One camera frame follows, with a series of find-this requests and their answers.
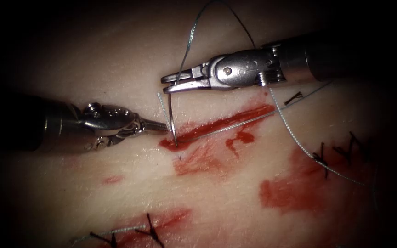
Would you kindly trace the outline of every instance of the black suture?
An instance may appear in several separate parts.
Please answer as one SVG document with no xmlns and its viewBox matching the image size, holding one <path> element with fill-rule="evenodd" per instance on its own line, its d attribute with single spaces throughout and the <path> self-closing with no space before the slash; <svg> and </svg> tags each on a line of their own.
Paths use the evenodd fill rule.
<svg viewBox="0 0 397 248">
<path fill-rule="evenodd" d="M 104 238 L 104 237 L 101 237 L 101 236 L 99 236 L 99 235 L 97 235 L 97 234 L 95 234 L 95 233 L 93 233 L 93 232 L 90 232 L 90 236 L 95 237 L 95 238 L 98 238 L 98 239 L 100 239 L 100 240 L 102 240 L 102 241 L 105 241 L 105 242 L 111 244 L 111 241 L 110 241 L 110 240 L 108 240 L 108 239 L 106 239 L 106 238 Z"/>
<path fill-rule="evenodd" d="M 323 163 L 325 166 L 328 166 L 327 161 L 324 160 L 324 143 L 321 142 L 321 151 L 320 151 L 321 156 L 316 154 L 315 152 L 313 153 L 313 159 L 317 162 Z M 324 178 L 327 179 L 327 174 L 329 173 L 329 170 L 324 168 L 326 171 Z"/>
<path fill-rule="evenodd" d="M 287 106 L 293 99 L 295 98 L 302 98 L 303 94 L 301 94 L 300 91 L 298 91 L 293 97 L 291 97 L 289 100 L 284 102 L 284 105 Z"/>
<path fill-rule="evenodd" d="M 106 239 L 104 237 L 101 237 L 101 236 L 99 236 L 99 235 L 97 235 L 96 233 L 93 233 L 93 232 L 90 232 L 90 236 L 95 237 L 97 239 L 100 239 L 100 240 L 108 243 L 111 246 L 111 248 L 117 248 L 117 241 L 116 241 L 116 236 L 115 236 L 114 233 L 111 235 L 111 240 L 108 240 L 108 239 Z"/>
<path fill-rule="evenodd" d="M 111 236 L 111 248 L 117 248 L 116 235 L 113 233 Z"/>
<path fill-rule="evenodd" d="M 361 153 L 363 154 L 363 161 L 367 162 L 370 160 L 370 147 L 372 144 L 372 139 L 369 138 L 367 140 L 367 145 L 365 146 L 363 143 L 361 143 L 354 135 L 352 132 L 350 132 L 350 135 L 353 137 L 354 141 L 356 142 L 356 144 L 359 147 L 359 150 L 361 151 Z"/>
<path fill-rule="evenodd" d="M 159 244 L 161 248 L 165 248 L 165 245 L 160 241 L 159 236 L 157 235 L 156 229 L 153 227 L 153 224 L 151 223 L 151 218 L 149 218 L 149 213 L 147 213 L 147 218 L 148 218 L 148 223 L 149 223 L 149 232 L 141 231 L 139 229 L 134 229 L 134 231 L 151 236 L 151 238 L 155 242 L 157 242 L 157 244 Z"/>
</svg>

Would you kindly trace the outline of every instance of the metal screw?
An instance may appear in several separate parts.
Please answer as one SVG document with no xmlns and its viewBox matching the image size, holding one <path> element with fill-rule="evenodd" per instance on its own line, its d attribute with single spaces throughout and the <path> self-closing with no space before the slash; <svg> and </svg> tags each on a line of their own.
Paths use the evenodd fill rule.
<svg viewBox="0 0 397 248">
<path fill-rule="evenodd" d="M 101 141 L 97 144 L 97 148 L 98 149 L 103 149 L 107 146 L 107 144 L 105 144 L 105 142 Z"/>
<path fill-rule="evenodd" d="M 101 108 L 102 108 L 102 105 L 100 103 L 93 102 L 93 103 L 88 104 L 87 108 L 85 109 L 85 113 L 97 112 Z"/>
<path fill-rule="evenodd" d="M 232 73 L 232 69 L 229 67 L 226 67 L 223 69 L 223 72 L 226 74 L 226 76 L 229 76 Z"/>
</svg>

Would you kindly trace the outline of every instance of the blood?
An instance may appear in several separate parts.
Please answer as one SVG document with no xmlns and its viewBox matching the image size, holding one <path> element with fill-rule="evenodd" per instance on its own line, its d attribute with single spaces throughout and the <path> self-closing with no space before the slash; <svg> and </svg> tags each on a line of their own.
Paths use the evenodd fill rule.
<svg viewBox="0 0 397 248">
<path fill-rule="evenodd" d="M 244 148 L 243 150 L 246 150 L 244 144 L 255 142 L 254 132 L 256 131 L 258 124 L 264 121 L 265 118 L 247 123 L 215 136 L 208 136 L 206 138 L 193 140 L 187 143 L 182 143 L 181 141 L 187 141 L 230 125 L 273 112 L 275 107 L 273 105 L 266 104 L 266 99 L 267 98 L 263 94 L 263 91 L 259 91 L 258 95 L 252 97 L 242 107 L 240 112 L 233 116 L 218 119 L 196 127 L 191 127 L 191 125 L 196 125 L 195 123 L 182 125 L 179 128 L 177 136 L 180 141 L 179 147 L 175 146 L 172 139 L 162 140 L 159 145 L 172 152 L 186 150 L 192 144 L 196 143 L 194 148 L 188 150 L 181 156 L 181 158 L 173 161 L 173 167 L 176 174 L 196 175 L 198 173 L 207 172 L 219 177 L 226 177 L 233 172 L 236 164 L 240 165 L 238 161 L 240 159 L 238 149 Z"/>
<path fill-rule="evenodd" d="M 177 139 L 179 141 L 178 147 L 176 147 L 174 139 L 169 139 L 169 140 L 163 139 L 162 141 L 160 141 L 159 146 L 165 147 L 172 152 L 186 150 L 190 145 L 192 145 L 193 143 L 195 143 L 198 140 L 189 141 L 189 142 L 185 142 L 185 143 L 183 143 L 182 141 L 188 141 L 190 139 L 194 139 L 196 137 L 220 130 L 220 129 L 228 127 L 230 125 L 234 125 L 236 123 L 240 123 L 240 122 L 247 121 L 249 119 L 261 116 L 263 114 L 272 112 L 274 110 L 275 110 L 275 107 L 273 105 L 261 104 L 259 106 L 255 106 L 249 110 L 245 110 L 243 112 L 237 113 L 231 117 L 228 117 L 225 119 L 219 119 L 219 120 L 207 123 L 207 124 L 202 124 L 202 125 L 200 125 L 196 128 L 193 128 L 191 131 L 186 132 L 184 134 L 181 134 L 179 132 L 177 135 Z M 256 123 L 261 122 L 262 120 L 263 119 L 259 119 L 259 120 L 256 120 L 251 123 L 243 125 L 241 132 L 244 129 L 246 129 L 246 127 L 253 126 Z M 182 127 L 180 127 L 180 131 L 187 129 L 188 126 L 189 126 L 189 124 L 183 125 Z M 243 140 L 246 142 L 252 140 L 251 142 L 253 142 L 253 137 L 249 137 L 246 139 L 246 138 L 243 138 L 243 137 L 246 137 L 246 135 L 241 134 L 241 136 L 242 137 L 240 138 L 240 140 Z"/>
<path fill-rule="evenodd" d="M 191 215 L 193 211 L 186 208 L 171 209 L 169 212 L 151 213 L 150 219 L 155 228 L 160 240 L 165 244 L 178 235 L 178 232 L 191 223 Z M 145 225 L 146 229 L 142 231 L 149 231 L 149 223 L 147 214 L 142 213 L 136 218 L 130 220 L 120 220 L 120 223 L 113 229 L 120 229 L 129 226 Z M 135 232 L 133 230 L 124 233 L 116 234 L 116 241 L 118 248 L 128 247 L 157 247 L 155 241 L 148 235 Z M 99 248 L 110 248 L 110 245 L 103 243 Z"/>
<path fill-rule="evenodd" d="M 104 179 L 102 180 L 102 184 L 103 184 L 103 185 L 114 184 L 114 183 L 117 183 L 117 182 L 122 181 L 123 178 L 124 178 L 124 177 L 121 176 L 121 175 L 110 176 L 110 177 L 104 178 Z"/>
<path fill-rule="evenodd" d="M 363 162 L 357 146 L 352 150 L 352 164 L 332 149 L 324 148 L 324 160 L 328 166 L 349 178 L 371 185 L 374 167 Z M 312 221 L 319 222 L 320 236 L 314 246 L 368 242 L 375 227 L 371 190 L 329 172 L 310 159 L 299 147 L 289 156 L 289 170 L 264 179 L 259 183 L 259 201 L 264 209 L 276 209 L 281 214 L 305 213 Z"/>
</svg>

